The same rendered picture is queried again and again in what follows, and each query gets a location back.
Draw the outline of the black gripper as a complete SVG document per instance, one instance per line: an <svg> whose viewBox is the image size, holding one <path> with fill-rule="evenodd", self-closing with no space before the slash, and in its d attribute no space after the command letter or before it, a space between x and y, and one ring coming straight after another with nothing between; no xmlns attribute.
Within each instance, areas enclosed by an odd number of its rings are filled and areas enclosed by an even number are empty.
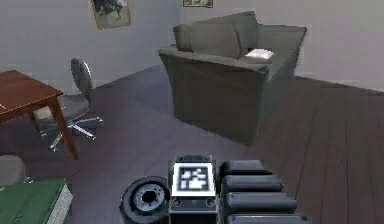
<svg viewBox="0 0 384 224"><path fill-rule="evenodd" d="M169 200L165 177L139 178L121 197L119 210L124 224L168 224Z"/></svg>

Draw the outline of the green book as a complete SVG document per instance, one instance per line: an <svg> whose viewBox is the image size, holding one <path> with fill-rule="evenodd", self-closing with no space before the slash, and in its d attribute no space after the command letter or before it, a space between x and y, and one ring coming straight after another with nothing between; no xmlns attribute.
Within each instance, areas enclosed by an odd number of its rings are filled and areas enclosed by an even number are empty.
<svg viewBox="0 0 384 224"><path fill-rule="evenodd" d="M0 187L0 224L64 224L74 195L65 179Z"/></svg>

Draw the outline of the grey swivel office chair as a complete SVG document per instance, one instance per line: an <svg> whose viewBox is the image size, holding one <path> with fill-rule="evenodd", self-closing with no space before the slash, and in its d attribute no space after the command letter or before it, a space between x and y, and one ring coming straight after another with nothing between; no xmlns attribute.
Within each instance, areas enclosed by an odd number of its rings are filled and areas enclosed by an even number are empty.
<svg viewBox="0 0 384 224"><path fill-rule="evenodd" d="M91 140L95 140L96 136L94 134L81 127L81 124L86 122L103 122L103 119L99 116L83 119L83 116L89 112L91 104L91 91L93 89L91 70L88 64L81 58L72 58L70 68L79 93L63 94L58 97L60 108L66 121L66 127L84 134ZM40 124L38 130L42 137L46 137L49 132L56 128L56 122L49 107L38 109L33 112L33 115Z"/></svg>

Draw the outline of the grey rounded chair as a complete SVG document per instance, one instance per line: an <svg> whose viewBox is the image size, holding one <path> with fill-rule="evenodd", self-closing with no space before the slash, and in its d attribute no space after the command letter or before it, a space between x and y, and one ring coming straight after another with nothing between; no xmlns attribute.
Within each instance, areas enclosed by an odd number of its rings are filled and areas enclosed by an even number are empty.
<svg viewBox="0 0 384 224"><path fill-rule="evenodd" d="M25 177L25 163L20 157L0 155L0 186L21 183Z"/></svg>

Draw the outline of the grey sofa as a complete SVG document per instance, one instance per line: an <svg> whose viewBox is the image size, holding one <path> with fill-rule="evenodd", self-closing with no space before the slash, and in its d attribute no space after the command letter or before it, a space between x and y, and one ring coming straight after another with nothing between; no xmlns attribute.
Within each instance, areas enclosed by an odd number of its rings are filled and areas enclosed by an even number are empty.
<svg viewBox="0 0 384 224"><path fill-rule="evenodd" d="M252 145L294 80L307 29L261 24L254 12L245 11L180 24L173 32L175 43L158 54L168 74L174 116ZM274 56L246 57L253 49Z"/></svg>

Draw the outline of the brown wooden table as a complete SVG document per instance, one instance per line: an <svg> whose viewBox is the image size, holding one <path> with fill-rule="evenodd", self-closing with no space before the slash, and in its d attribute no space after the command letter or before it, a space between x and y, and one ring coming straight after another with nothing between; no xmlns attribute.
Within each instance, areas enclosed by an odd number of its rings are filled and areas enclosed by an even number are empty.
<svg viewBox="0 0 384 224"><path fill-rule="evenodd" d="M78 151L58 101L62 94L62 91L17 70L0 72L0 124L28 115L36 125L33 112L48 107L69 153L78 160Z"/></svg>

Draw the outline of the white pillow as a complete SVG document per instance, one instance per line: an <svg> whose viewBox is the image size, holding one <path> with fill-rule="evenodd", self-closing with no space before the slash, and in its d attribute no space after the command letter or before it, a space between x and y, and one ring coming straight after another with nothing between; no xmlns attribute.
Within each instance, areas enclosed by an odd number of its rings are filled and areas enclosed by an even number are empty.
<svg viewBox="0 0 384 224"><path fill-rule="evenodd" d="M267 49L253 49L246 54L246 57L268 60L274 56L274 53Z"/></svg>

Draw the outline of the brown framed wall picture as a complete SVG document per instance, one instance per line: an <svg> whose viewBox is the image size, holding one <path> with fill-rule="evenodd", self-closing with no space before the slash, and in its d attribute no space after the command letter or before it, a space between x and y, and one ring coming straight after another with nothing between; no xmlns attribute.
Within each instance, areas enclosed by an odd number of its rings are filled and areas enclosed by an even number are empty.
<svg viewBox="0 0 384 224"><path fill-rule="evenodd" d="M129 0L90 0L98 30L131 25Z"/></svg>

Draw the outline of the dark framed wall picture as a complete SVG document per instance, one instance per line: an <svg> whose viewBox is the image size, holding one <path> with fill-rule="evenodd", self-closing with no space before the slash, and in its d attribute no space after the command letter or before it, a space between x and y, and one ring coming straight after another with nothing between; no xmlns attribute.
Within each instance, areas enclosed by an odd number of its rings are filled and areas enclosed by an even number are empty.
<svg viewBox="0 0 384 224"><path fill-rule="evenodd" d="M213 8L213 0L183 0L183 7Z"/></svg>

